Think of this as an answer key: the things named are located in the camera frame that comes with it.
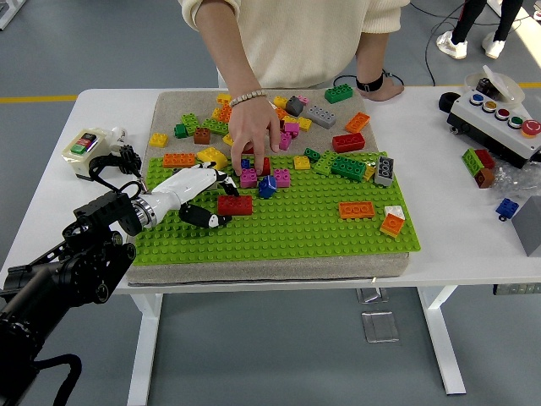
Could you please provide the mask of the person's left hand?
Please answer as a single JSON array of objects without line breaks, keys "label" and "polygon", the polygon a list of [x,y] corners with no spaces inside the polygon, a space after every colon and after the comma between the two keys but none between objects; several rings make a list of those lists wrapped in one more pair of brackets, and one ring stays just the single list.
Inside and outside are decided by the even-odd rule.
[{"label": "person's left hand", "polygon": [[397,85],[392,80],[385,80],[377,91],[359,90],[358,92],[362,97],[373,102],[385,102],[400,95],[404,90],[403,85]]}]

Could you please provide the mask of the person's right hand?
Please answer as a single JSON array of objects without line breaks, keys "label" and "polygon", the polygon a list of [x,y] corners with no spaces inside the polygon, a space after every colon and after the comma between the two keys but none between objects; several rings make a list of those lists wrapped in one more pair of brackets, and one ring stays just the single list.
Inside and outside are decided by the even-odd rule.
[{"label": "person's right hand", "polygon": [[254,167],[261,174],[265,158],[265,142],[278,152],[281,141],[280,122],[274,108],[265,96],[241,101],[232,108],[229,132],[233,139],[231,160],[234,172],[242,172],[241,158],[245,150],[254,150]]}]

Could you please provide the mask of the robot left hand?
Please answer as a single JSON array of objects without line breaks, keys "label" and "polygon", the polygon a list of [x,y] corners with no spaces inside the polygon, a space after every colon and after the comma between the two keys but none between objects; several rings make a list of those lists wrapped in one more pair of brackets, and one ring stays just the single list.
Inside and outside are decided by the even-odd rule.
[{"label": "robot left hand", "polygon": [[183,168],[143,196],[139,204],[146,219],[141,223],[148,228],[154,227],[169,211],[177,211],[183,222],[199,228],[217,228],[229,223],[232,216],[217,215],[192,203],[195,197],[215,184],[229,196],[240,196],[233,179],[215,169],[215,165],[205,162]]}]

